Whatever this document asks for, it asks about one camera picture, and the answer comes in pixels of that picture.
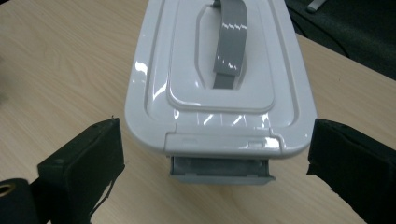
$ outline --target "carrying handle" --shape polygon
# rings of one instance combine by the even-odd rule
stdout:
[[[215,0],[221,7],[221,26],[213,71],[214,89],[232,89],[241,74],[248,33],[248,11],[243,0]]]

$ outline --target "white plastic box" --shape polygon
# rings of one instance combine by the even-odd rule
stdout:
[[[128,127],[145,148],[244,162],[287,158],[308,147],[317,114],[285,3],[244,3],[242,66],[225,90],[213,88],[219,30],[241,26],[222,23],[211,0],[149,0],[125,106]],[[248,184],[269,177],[199,175],[180,179]]]

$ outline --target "light wood tabletop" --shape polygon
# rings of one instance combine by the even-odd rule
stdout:
[[[182,184],[140,147],[124,101],[148,0],[11,0],[0,6],[0,180],[36,166],[95,122],[121,120],[126,168],[92,223],[364,223],[306,175],[308,150],[270,161],[265,186]],[[396,81],[298,37],[318,116],[396,148]]]

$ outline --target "glossy white surface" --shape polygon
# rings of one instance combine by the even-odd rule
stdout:
[[[149,1],[126,100],[131,132],[167,155],[282,158],[303,150],[316,110],[284,2],[245,0],[247,44],[234,90],[211,88],[220,22],[211,3]]]

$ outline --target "wooden table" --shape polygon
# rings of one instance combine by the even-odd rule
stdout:
[[[262,187],[186,185],[136,144],[124,118],[148,0],[11,0],[0,6],[0,179],[36,165],[91,124],[121,119],[126,168],[92,223],[363,223],[316,176],[307,150],[270,161]],[[396,82],[299,37],[318,116],[396,148]]]

